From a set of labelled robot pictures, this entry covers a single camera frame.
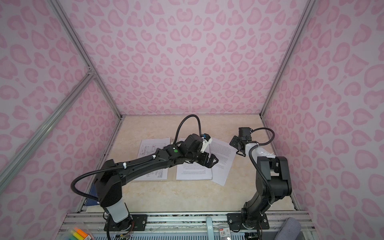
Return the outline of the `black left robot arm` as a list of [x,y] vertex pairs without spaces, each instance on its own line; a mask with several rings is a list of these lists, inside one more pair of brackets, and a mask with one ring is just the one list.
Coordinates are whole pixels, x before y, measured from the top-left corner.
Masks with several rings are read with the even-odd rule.
[[[122,187],[127,183],[153,171],[168,169],[183,163],[198,163],[212,168],[219,162],[214,154],[202,152],[200,147],[186,147],[182,142],[157,149],[148,155],[130,162],[105,162],[100,170],[85,173],[71,182],[71,190],[82,197],[97,201],[108,214],[104,231],[130,231],[133,229],[133,217],[123,200]],[[76,184],[92,175],[96,175],[94,187],[97,195],[86,194],[76,188]]]

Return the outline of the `translucent beige file folder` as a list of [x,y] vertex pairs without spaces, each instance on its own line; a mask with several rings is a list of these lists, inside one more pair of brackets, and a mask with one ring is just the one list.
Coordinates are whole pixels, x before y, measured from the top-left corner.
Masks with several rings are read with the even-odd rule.
[[177,173],[177,166],[168,168],[168,179],[166,181],[177,181],[176,173]]

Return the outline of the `printed text sheet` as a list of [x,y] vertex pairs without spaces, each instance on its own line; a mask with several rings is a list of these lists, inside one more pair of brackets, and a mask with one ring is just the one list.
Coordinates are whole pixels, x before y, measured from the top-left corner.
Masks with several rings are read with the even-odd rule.
[[211,180],[212,178],[212,169],[200,165],[197,161],[192,164],[177,165],[176,180],[178,181]]
[[211,154],[214,154],[219,162],[212,167],[212,181],[220,186],[224,186],[229,176],[237,150],[228,143],[218,139],[213,139],[210,144]]

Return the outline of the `technical drawing paper sheet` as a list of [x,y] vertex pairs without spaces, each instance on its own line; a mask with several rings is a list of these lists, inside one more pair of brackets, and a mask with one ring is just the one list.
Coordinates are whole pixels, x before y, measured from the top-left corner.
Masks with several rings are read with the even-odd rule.
[[[142,158],[147,155],[153,155],[157,149],[162,149],[169,145],[171,139],[149,139],[142,140],[138,152],[137,158]],[[168,169],[156,170],[151,173],[145,174],[137,179],[136,182],[147,182],[147,181],[166,181],[168,179]]]

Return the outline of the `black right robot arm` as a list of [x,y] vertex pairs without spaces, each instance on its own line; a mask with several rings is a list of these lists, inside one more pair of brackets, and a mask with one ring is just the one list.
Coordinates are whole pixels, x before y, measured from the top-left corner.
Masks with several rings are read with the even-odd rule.
[[257,143],[241,140],[237,136],[233,137],[230,146],[249,157],[257,172],[255,195],[245,202],[239,214],[227,214],[230,230],[268,230],[270,225],[267,210],[273,203],[292,193],[288,160],[267,152]]

